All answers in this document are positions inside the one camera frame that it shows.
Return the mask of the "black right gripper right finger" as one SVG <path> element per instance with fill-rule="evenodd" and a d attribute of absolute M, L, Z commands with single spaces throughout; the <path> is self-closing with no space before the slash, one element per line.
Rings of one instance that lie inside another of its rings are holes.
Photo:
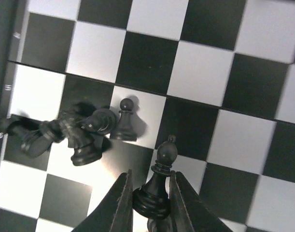
<path fill-rule="evenodd" d="M 230 232 L 199 198 L 186 177 L 173 171 L 169 181 L 170 220 L 173 232 Z"/>

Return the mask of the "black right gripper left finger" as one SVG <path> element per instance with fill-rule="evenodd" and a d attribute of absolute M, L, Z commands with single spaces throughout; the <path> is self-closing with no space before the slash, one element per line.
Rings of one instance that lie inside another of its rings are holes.
<path fill-rule="evenodd" d="M 75 232 L 133 231 L 132 170 L 121 173 L 96 209 L 73 230 Z"/>

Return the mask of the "black bishop piece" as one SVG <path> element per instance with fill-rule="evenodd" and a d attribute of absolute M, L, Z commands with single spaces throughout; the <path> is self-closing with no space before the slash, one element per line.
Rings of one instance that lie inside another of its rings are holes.
<path fill-rule="evenodd" d="M 157 149 L 151 179 L 133 191 L 133 209 L 140 215 L 164 220 L 170 214 L 170 200 L 166 192 L 166 178 L 171 176 L 172 164 L 177 158 L 176 137 L 170 135 Z"/>

